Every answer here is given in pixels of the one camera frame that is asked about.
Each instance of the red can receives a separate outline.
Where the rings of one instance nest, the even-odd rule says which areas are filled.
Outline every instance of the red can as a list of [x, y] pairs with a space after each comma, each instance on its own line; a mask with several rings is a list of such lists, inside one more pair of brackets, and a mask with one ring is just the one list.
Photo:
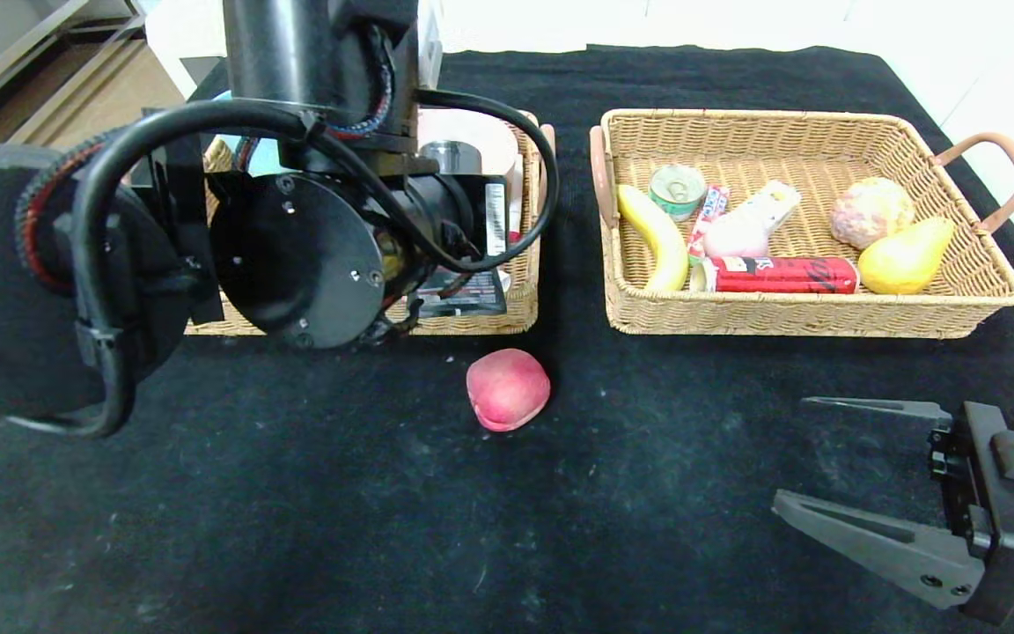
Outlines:
[[853, 293], [858, 269], [844, 257], [707, 257], [692, 266], [693, 291]]

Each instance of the pear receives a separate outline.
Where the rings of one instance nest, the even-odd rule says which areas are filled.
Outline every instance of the pear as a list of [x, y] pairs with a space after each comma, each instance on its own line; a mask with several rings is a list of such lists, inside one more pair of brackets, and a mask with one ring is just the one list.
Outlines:
[[945, 249], [957, 225], [947, 217], [927, 217], [860, 254], [863, 285], [880, 294], [915, 294], [930, 285], [941, 269]]

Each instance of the wicker basket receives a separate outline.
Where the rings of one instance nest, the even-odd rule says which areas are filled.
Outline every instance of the wicker basket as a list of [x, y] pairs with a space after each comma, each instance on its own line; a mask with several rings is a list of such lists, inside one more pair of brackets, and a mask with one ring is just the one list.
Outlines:
[[[524, 113], [530, 121], [537, 121], [530, 113]], [[511, 126], [518, 141], [519, 153], [523, 156], [523, 231], [534, 224], [540, 202], [546, 198], [546, 175], [544, 174], [542, 158], [538, 148], [515, 126]], [[550, 125], [542, 126], [542, 132], [555, 145], [555, 129]], [[232, 152], [229, 145], [217, 139], [206, 150], [204, 164], [206, 171], [224, 171], [230, 168]], [[206, 211], [213, 217], [217, 209], [217, 199], [206, 190]], [[412, 334], [415, 336], [509, 336], [527, 331], [538, 319], [538, 242], [535, 240], [526, 253], [516, 257], [506, 265], [510, 273], [511, 286], [507, 291], [507, 312], [503, 314], [476, 314], [475, 316], [431, 316], [418, 323]], [[225, 309], [224, 322], [210, 324], [189, 324], [186, 334], [189, 336], [241, 337], [262, 336], [265, 334], [256, 326], [241, 316], [241, 313], [230, 303], [225, 293], [221, 293], [222, 305]], [[400, 321], [405, 318], [406, 302], [399, 301], [390, 306], [390, 320]]]
[[[1011, 200], [989, 219], [975, 216], [943, 165], [973, 144], [991, 141], [1014, 163], [1014, 142], [979, 134], [934, 156], [914, 126], [896, 117], [763, 111], [620, 110], [590, 132], [594, 186], [602, 214], [604, 306], [612, 328], [629, 334], [721, 336], [968, 336], [1005, 305], [1014, 305], [1014, 270], [991, 237], [1014, 211]], [[649, 292], [652, 255], [620, 220], [614, 184], [647, 191], [652, 172], [696, 165], [710, 184], [733, 189], [731, 208], [777, 178], [804, 196], [773, 234], [774, 257], [848, 257], [834, 239], [835, 198], [865, 177], [887, 177], [914, 198], [917, 219], [950, 217], [957, 233], [940, 273], [922, 294]], [[693, 220], [683, 222], [686, 236]]]

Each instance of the pink fruit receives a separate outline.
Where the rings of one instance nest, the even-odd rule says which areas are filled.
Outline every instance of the pink fruit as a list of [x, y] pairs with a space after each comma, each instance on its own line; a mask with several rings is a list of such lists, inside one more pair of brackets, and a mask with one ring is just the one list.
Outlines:
[[551, 377], [522, 350], [497, 350], [467, 369], [467, 398], [488, 430], [517, 430], [551, 401]]

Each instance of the black cloth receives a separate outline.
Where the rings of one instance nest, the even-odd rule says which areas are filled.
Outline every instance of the black cloth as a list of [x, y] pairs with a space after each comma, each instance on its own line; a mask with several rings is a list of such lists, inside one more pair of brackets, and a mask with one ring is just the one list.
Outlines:
[[[884, 62], [683, 48], [443, 66], [444, 87], [558, 128], [535, 328], [330, 353], [191, 337], [110, 440], [0, 421], [0, 633], [993, 631], [770, 506], [784, 487], [940, 521], [925, 429], [801, 417], [797, 401], [970, 400], [1014, 426], [1014, 308], [945, 342], [627, 337], [604, 320], [587, 131], [606, 110], [888, 113], [945, 149]], [[994, 209], [963, 161], [950, 173]], [[997, 238], [1014, 265], [1011, 224]], [[463, 373], [507, 346], [538, 357], [555, 394], [491, 436]]]

